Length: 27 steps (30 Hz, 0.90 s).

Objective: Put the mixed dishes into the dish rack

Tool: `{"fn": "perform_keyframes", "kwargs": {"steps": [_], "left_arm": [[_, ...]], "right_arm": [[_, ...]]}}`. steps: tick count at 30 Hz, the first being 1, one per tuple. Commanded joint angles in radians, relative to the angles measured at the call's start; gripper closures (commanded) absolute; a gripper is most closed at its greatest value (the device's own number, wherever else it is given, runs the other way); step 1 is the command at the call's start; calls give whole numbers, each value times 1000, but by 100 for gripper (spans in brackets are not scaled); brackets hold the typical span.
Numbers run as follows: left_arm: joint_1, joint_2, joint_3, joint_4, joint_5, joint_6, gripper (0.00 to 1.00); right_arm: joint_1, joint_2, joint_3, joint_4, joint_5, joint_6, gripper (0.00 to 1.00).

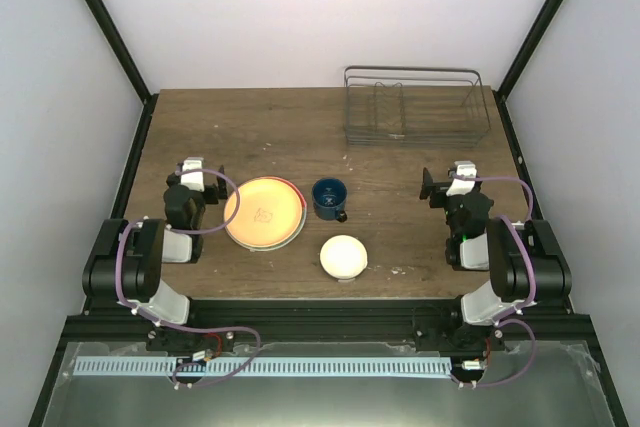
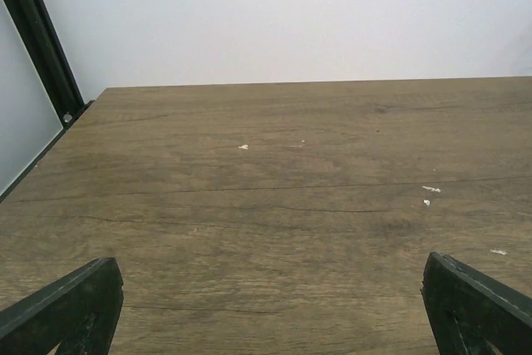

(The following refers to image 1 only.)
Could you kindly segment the wire dish rack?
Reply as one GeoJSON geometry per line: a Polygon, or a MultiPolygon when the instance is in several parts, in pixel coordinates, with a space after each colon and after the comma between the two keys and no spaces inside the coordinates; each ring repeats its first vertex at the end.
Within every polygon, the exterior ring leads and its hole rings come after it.
{"type": "Polygon", "coordinates": [[[492,129],[483,81],[473,69],[350,65],[343,85],[351,144],[474,147],[492,129]]]}

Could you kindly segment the dark blue mug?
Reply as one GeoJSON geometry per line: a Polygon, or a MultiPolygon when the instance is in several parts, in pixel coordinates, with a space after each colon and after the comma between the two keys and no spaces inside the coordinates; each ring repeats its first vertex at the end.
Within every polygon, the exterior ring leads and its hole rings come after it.
{"type": "Polygon", "coordinates": [[[347,199],[345,184],[336,178],[319,179],[312,187],[312,202],[316,216],[324,221],[346,222],[347,199]]]}

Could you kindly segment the white and blue bowl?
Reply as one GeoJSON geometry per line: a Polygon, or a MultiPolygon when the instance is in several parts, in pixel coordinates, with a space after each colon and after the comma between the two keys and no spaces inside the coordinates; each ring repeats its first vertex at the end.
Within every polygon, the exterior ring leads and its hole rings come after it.
{"type": "Polygon", "coordinates": [[[348,235],[328,239],[323,244],[319,257],[323,270],[338,281],[355,279],[368,266],[368,253],[364,244],[348,235]]]}

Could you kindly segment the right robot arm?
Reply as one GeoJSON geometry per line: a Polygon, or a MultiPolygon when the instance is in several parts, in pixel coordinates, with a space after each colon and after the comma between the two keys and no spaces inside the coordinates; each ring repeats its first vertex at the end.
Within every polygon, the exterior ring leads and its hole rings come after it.
{"type": "Polygon", "coordinates": [[[489,273],[487,282],[461,297],[461,314],[445,323],[444,336],[451,347],[468,349],[480,337],[479,326],[498,325],[528,307],[569,295],[568,263],[550,224],[533,217],[534,195],[526,182],[480,177],[474,163],[457,161],[444,182],[435,181],[424,169],[419,198],[444,212],[447,263],[456,270],[489,273]],[[494,200],[482,186],[500,180],[522,186],[527,202],[522,221],[492,214],[494,200]]]}

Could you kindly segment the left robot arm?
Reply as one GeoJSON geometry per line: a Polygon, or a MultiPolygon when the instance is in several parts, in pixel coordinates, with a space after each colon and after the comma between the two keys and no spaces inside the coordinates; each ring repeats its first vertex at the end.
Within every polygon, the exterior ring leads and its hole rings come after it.
{"type": "Polygon", "coordinates": [[[200,157],[179,163],[166,180],[163,219],[103,222],[82,275],[82,287],[91,299],[111,299],[157,325],[171,324],[170,340],[181,350],[196,349],[204,339],[203,324],[190,317],[190,299],[161,278],[166,263],[199,260],[202,227],[208,205],[228,198],[223,167],[213,171],[200,157]]]}

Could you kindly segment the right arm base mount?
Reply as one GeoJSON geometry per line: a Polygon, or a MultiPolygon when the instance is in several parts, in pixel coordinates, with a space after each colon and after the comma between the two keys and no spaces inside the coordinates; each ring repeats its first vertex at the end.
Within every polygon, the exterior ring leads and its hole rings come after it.
{"type": "Polygon", "coordinates": [[[458,310],[422,305],[412,312],[411,327],[413,340],[419,351],[438,351],[442,355],[478,353],[484,356],[488,351],[502,351],[504,341],[495,336],[493,328],[472,326],[462,321],[458,310]]]}

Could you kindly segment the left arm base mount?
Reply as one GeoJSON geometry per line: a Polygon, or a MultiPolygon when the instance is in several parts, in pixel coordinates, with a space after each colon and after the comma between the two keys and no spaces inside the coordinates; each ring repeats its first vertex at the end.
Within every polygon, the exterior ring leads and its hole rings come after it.
{"type": "Polygon", "coordinates": [[[141,327],[141,334],[148,351],[164,351],[178,355],[190,355],[201,350],[214,353],[230,352],[235,345],[233,334],[193,333],[166,325],[148,324],[141,327]]]}

